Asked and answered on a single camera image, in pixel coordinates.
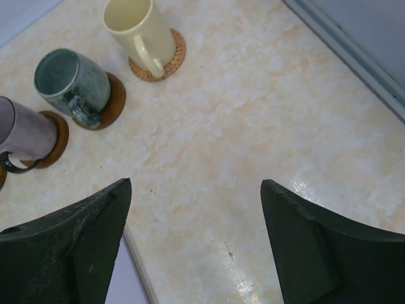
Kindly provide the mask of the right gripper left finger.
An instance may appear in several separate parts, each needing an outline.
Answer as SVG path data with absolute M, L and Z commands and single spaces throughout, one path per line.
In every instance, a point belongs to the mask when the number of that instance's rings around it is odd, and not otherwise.
M 1 303 L 104 303 L 131 197 L 120 179 L 1 231 Z

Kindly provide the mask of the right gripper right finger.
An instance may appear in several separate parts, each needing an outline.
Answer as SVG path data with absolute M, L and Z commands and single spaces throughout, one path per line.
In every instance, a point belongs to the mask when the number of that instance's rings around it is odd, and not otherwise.
M 274 180 L 261 204 L 285 303 L 403 303 L 404 236 L 346 218 Z

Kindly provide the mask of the lavender plastic tray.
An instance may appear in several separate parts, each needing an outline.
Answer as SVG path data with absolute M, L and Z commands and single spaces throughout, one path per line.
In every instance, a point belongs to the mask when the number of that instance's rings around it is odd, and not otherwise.
M 147 304 L 144 287 L 135 267 L 127 242 L 120 240 L 105 304 Z

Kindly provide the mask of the dark brown wooden coaster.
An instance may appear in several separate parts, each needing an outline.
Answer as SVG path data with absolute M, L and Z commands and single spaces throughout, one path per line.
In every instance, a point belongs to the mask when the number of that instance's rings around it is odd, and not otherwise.
M 102 130 L 113 124 L 121 115 L 126 103 L 126 89 L 123 82 L 112 73 L 106 73 L 110 83 L 110 96 L 106 106 L 101 111 L 101 122 L 96 128 L 90 128 L 79 122 L 76 118 L 73 121 L 81 128 L 87 130 Z
M 0 167 L 0 190 L 3 188 L 4 183 L 6 182 L 7 171 L 3 167 Z
M 69 140 L 69 128 L 66 120 L 61 115 L 53 111 L 40 111 L 39 113 L 50 120 L 56 126 L 57 130 L 56 143 L 53 149 L 35 167 L 37 169 L 43 169 L 55 163 L 65 151 Z

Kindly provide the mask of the purple glass mug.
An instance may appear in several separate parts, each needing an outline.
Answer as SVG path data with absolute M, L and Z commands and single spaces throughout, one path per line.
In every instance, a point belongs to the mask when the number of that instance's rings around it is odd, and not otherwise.
M 53 150 L 55 124 L 44 115 L 1 97 L 1 167 L 21 174 L 38 166 Z

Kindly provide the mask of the grey green mug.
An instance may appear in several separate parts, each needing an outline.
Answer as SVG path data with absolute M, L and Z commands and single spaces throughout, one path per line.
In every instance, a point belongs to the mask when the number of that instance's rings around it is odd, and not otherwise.
M 34 87 L 51 106 L 90 129 L 100 125 L 111 92 L 105 70 L 66 48 L 55 49 L 40 60 Z

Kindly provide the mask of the light woven rattan coaster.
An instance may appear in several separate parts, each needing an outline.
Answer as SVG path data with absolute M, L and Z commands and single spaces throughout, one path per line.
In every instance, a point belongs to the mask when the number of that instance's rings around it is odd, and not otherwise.
M 174 28 L 171 28 L 170 30 L 176 44 L 176 50 L 175 54 L 173 55 L 173 58 L 164 66 L 165 72 L 163 76 L 162 77 L 153 76 L 151 72 L 141 69 L 141 67 L 138 64 L 136 64 L 135 61 L 131 59 L 131 57 L 129 57 L 128 65 L 132 73 L 136 77 L 146 82 L 159 82 L 167 79 L 169 76 L 174 74 L 180 68 L 180 65 L 183 63 L 185 59 L 187 46 L 184 37 L 179 31 L 175 30 Z

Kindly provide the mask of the cream yellow mug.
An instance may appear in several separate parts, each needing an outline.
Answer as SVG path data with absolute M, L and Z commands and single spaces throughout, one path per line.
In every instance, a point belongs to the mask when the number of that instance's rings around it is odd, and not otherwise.
M 155 1 L 108 1 L 103 23 L 141 69 L 157 78 L 165 74 L 176 43 Z

